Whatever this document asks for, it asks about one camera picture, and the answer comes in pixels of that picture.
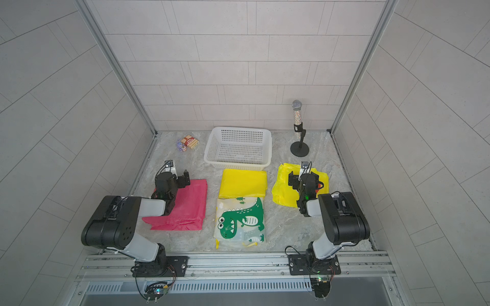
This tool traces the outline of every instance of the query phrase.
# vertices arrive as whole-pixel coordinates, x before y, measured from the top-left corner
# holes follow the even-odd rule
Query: metal frame
[[[209,292],[312,291],[309,276],[291,276],[288,257],[283,252],[268,253],[168,253],[189,256],[185,277],[178,278],[169,294]],[[335,277],[383,277],[393,305],[403,305],[397,297],[396,273],[384,251],[338,252],[342,274]],[[69,305],[79,305],[85,295],[138,294],[127,256],[105,252],[89,255],[75,277]],[[138,278],[140,289],[147,282],[170,278]]]
[[[340,120],[342,119],[342,116],[344,115],[347,106],[349,105],[352,97],[354,96],[357,86],[361,81],[361,77],[364,74],[364,71],[366,71],[369,61],[371,60],[371,57],[374,54],[376,47],[378,46],[381,36],[383,35],[383,31],[385,30],[386,25],[388,24],[391,16],[393,15],[396,2],[397,0],[387,0],[385,6],[383,7],[383,11],[379,16],[376,27],[374,28],[369,43],[367,44],[366,50],[364,51],[363,57],[359,62],[359,66],[357,67],[356,73],[354,74],[354,78],[350,82],[347,93],[345,94],[343,102],[340,105],[339,112],[335,117],[334,123],[331,128],[331,134],[333,134],[337,130]]]
[[[77,7],[78,11],[82,16],[82,19],[85,21],[87,27],[89,28],[90,32],[95,38],[95,41],[97,42],[98,46],[102,50],[102,53],[104,54],[105,58],[109,61],[112,70],[116,74],[116,77],[119,79],[128,97],[134,103],[136,109],[143,116],[143,119],[146,121],[152,134],[155,136],[157,134],[157,130],[155,126],[151,122],[150,118],[148,117],[148,114],[143,108],[141,101],[139,100],[138,96],[134,92],[131,83],[129,82],[126,74],[124,73],[124,70],[120,66],[119,61],[117,60],[114,52],[112,51],[111,47],[106,41],[104,33],[101,31],[100,27],[98,26],[94,16],[92,15],[92,12],[90,11],[90,8],[87,6],[87,3],[85,3],[85,0],[74,0],[74,2],[75,2],[75,6]]]

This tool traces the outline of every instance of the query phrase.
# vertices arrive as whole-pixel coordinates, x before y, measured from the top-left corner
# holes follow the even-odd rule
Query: cartoon dinosaur
[[[241,222],[242,227],[244,225],[258,226],[259,231],[262,231],[264,229],[264,209],[260,198],[257,198],[254,206],[250,208],[232,209],[223,212],[218,219],[218,229],[223,238],[231,239],[236,235],[235,227],[238,226],[237,221]]]

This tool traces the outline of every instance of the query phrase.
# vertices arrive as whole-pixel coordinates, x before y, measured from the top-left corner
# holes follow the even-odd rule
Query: black mounting plate
[[[183,277],[187,269],[188,259],[188,256],[168,256],[167,265],[172,265],[172,268],[175,270],[175,275],[177,277]],[[165,266],[161,266],[155,261],[137,261],[136,266],[138,267],[138,269],[135,269],[135,271],[133,271],[133,277],[173,277],[173,274],[169,269],[165,268]]]
[[[335,264],[338,262],[337,256],[331,259],[317,260],[313,263],[314,268],[310,271],[304,255],[288,255],[289,273],[291,275],[332,275],[330,267],[333,268],[335,275],[338,275],[341,273],[340,266]]]

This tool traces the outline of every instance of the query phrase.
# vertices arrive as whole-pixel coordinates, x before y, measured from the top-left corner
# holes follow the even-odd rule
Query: red cloth
[[[175,207],[168,216],[144,217],[152,230],[200,231],[206,213],[206,180],[191,180],[191,184],[177,191]]]

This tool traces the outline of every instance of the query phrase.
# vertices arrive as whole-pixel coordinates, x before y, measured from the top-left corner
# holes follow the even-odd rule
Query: white plastic basket
[[[272,135],[264,129],[215,127],[204,151],[204,161],[222,169],[261,171],[271,158]]]

